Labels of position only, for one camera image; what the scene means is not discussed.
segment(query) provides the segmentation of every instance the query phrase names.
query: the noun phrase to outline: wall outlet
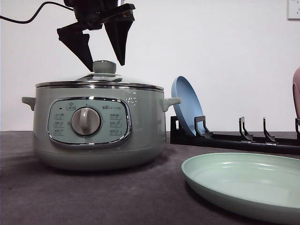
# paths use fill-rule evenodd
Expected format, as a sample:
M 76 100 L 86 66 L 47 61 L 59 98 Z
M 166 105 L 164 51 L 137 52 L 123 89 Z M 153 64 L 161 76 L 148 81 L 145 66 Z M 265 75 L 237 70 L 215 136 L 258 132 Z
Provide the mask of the wall outlet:
M 300 0 L 288 0 L 288 20 L 300 20 Z

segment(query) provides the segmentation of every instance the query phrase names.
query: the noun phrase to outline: control knob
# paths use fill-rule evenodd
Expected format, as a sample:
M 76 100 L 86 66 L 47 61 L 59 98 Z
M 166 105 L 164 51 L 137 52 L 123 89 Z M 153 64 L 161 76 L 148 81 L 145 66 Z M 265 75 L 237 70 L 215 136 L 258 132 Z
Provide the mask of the control knob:
M 78 109 L 72 116 L 71 124 L 73 130 L 82 136 L 89 136 L 95 133 L 101 124 L 101 118 L 92 108 Z

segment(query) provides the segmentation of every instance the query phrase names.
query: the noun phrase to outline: pot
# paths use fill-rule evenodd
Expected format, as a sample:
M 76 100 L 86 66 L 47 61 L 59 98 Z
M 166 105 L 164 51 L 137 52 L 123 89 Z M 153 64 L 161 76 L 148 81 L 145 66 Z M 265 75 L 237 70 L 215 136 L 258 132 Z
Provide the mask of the pot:
M 94 62 L 76 81 L 36 85 L 22 102 L 34 111 L 33 149 L 44 163 L 66 170 L 112 170 L 153 160 L 166 143 L 165 112 L 180 98 L 163 88 L 124 82 L 116 65 Z

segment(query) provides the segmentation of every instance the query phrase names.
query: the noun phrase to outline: pink object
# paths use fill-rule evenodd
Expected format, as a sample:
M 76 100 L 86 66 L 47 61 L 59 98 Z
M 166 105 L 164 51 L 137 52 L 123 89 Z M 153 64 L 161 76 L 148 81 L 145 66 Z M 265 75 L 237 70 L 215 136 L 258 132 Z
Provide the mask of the pink object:
M 294 95 L 294 103 L 297 118 L 300 119 L 300 68 L 298 68 L 295 72 L 293 81 L 292 81 L 292 93 Z

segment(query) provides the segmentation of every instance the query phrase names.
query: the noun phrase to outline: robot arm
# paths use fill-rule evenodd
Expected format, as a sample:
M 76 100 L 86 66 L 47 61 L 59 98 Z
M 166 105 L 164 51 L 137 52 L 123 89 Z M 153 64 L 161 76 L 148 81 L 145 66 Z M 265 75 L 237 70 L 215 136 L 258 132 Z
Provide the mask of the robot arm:
M 88 45 L 89 34 L 83 30 L 99 30 L 104 24 L 114 52 L 121 65 L 125 64 L 128 31 L 135 20 L 133 4 L 122 4 L 120 0 L 64 0 L 72 7 L 76 23 L 57 29 L 59 40 L 64 43 L 90 70 L 93 59 Z

